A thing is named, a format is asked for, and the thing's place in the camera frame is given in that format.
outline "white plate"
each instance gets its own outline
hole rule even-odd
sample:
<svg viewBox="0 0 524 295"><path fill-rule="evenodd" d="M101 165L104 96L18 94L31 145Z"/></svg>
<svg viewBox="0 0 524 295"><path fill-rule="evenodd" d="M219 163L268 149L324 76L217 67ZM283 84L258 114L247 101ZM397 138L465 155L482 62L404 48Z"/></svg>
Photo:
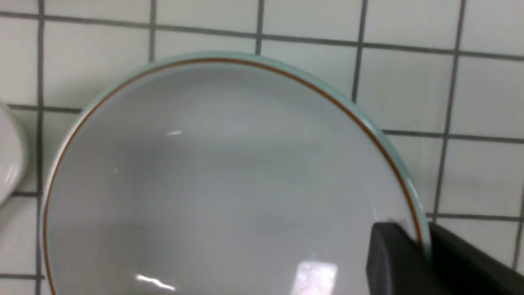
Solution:
<svg viewBox="0 0 524 295"><path fill-rule="evenodd" d="M57 295L365 294L374 222L430 250L384 135L262 57L142 69L84 112L52 173L41 236Z"/></svg>
<svg viewBox="0 0 524 295"><path fill-rule="evenodd" d="M9 108L0 103L0 204L24 178L27 142Z"/></svg>

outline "white ceramic object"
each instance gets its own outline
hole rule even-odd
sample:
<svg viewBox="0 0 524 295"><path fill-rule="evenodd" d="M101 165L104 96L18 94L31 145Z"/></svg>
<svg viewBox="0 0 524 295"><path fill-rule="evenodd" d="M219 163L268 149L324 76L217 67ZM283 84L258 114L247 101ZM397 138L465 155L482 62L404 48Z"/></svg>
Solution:
<svg viewBox="0 0 524 295"><path fill-rule="evenodd" d="M0 103L0 204L24 178L27 157L24 131L9 108Z"/></svg>
<svg viewBox="0 0 524 295"><path fill-rule="evenodd" d="M407 170L361 111L309 74L224 52L101 94L41 216L56 295L366 294L379 220L430 251Z"/></svg>

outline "light blue plate edge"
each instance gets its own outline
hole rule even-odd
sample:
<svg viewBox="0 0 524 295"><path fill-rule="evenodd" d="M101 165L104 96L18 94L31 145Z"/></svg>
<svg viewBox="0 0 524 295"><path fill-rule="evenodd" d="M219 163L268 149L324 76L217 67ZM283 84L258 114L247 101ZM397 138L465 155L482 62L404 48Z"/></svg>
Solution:
<svg viewBox="0 0 524 295"><path fill-rule="evenodd" d="M116 90L120 85L127 82L129 79L136 77L137 75L144 73L146 71L152 70L154 68L164 66L167 64L171 64L173 62L179 62L184 60L192 60L192 59L204 59L204 58L229 58L229 59L237 59L237 60L245 60L245 61L251 61L262 65L271 66L273 68L280 69L282 71L288 72L290 74L293 74L294 76L299 77L300 79L307 81L311 83L312 85L316 86L317 88L321 89L322 91L329 94L331 97L333 97L336 101L338 101L340 104L342 104L344 107L350 110L353 114L355 114L362 122L363 124L371 131L371 133L376 137L376 139L379 141L379 143L384 147L386 152L389 154L391 159L393 160L393 163L397 167L400 176L402 178L402 181L405 183L406 188L409 193L409 197L411 198L411 202L413 204L416 219L419 222L420 225L420 234L422 237L422 244L423 244L423 251L424 256L426 257L426 260L428 262L431 262L431 237L429 233L429 226L426 221L425 213L422 208L422 205L419 201L419 197L417 194L417 191L415 190L415 187L413 185L413 182L411 181L411 177L409 175L409 171L404 165L400 155L397 153L393 145L389 142L386 135L382 133L382 131L377 128L371 121L371 119L364 114L354 103L350 102L340 91L335 89L333 86L327 84L326 82L318 79L317 77L304 72L296 67L290 66L288 64L285 64L283 62L262 57L258 55L253 54L245 54L240 52L227 52L227 51L205 51L205 52L193 52L189 54L182 54L173 56L170 58L160 59L157 61L154 61L146 66L143 66L139 68L138 70L132 72L129 75L126 75L124 78L120 79L118 82L112 84L106 90L101 92L95 99L93 99L87 107L83 109L83 111L79 114L79 117L76 121L76 123L69 129L69 132L67 133L67 136L64 138L60 149L58 150L58 153L55 157L52 169L47 175L48 180L46 182L46 187L43 194L43 200L40 207L40 222L39 222L39 233L40 233L40 245L43 245L43 218L44 218L44 210L45 206L47 204L47 198L49 197L49 188L50 188L50 179L51 175L55 174L55 171L58 166L58 162L60 160L60 155L65 150L67 143L73 136L75 130L79 127L79 125L82 123L82 121L89 115L89 113L111 92ZM41 256L45 257L44 248L40 247ZM49 268L47 271L49 272L49 276L52 271L52 265L51 262L47 262L49 265Z"/></svg>

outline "plate rim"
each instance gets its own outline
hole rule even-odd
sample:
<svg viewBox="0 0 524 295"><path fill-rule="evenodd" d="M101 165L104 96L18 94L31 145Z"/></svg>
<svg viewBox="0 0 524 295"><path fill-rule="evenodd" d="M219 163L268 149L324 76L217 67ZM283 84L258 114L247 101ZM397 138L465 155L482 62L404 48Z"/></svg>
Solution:
<svg viewBox="0 0 524 295"><path fill-rule="evenodd" d="M51 274L51 268L49 265L49 256L47 251L47 212L49 205L49 196L52 190L54 177L56 171L64 153L67 151L69 143L72 141L77 131L80 129L82 124L101 106L106 100L112 95L119 92L125 86L135 82L136 80L157 71L167 69L175 66L183 66L196 64L198 62L214 62L214 63L225 63L229 62L237 65L254 66L257 68L272 71L273 73L281 74L282 76L289 78L295 82L302 84L315 91L320 96L328 99L331 103L342 110L346 115L350 117L368 137L377 146L383 157L388 162L390 168L396 176L397 181L403 194L405 195L406 203L408 206L408 213L412 217L412 221L415 226L415 232L417 235L417 243L428 262L431 262L431 237L429 233L429 226L425 218L422 204L419 201L417 191L411 181L408 169L405 167L400 155L397 153L393 145L389 142L386 135L377 128L371 121L371 119L361 111L357 105L349 101L340 91L335 89L333 86L320 80L319 78L304 72L294 66L285 64L281 61L277 61L271 58L262 57L259 55L245 54L240 52L228 52L228 51L204 51L204 52L193 52L188 54L176 55L170 58L161 59L154 61L146 66L133 71L131 74L126 75L118 82L111 84L104 91L102 91L96 98L94 98L87 107L80 113L75 124L70 127L67 135L64 137L60 148L58 149L52 168L47 174L46 186L42 195L42 202L39 208L40 210L40 222L39 222L39 243L41 245L40 251L43 257L43 262L46 267L47 278L51 293L57 295Z"/></svg>

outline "black object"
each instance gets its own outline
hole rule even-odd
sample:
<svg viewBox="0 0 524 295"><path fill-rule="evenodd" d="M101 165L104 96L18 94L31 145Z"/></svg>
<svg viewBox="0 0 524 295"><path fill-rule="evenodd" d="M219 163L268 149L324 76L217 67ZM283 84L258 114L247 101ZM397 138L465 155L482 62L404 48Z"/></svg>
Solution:
<svg viewBox="0 0 524 295"><path fill-rule="evenodd" d="M437 224L432 264L396 224L375 223L367 258L371 295L524 294L524 277Z"/></svg>

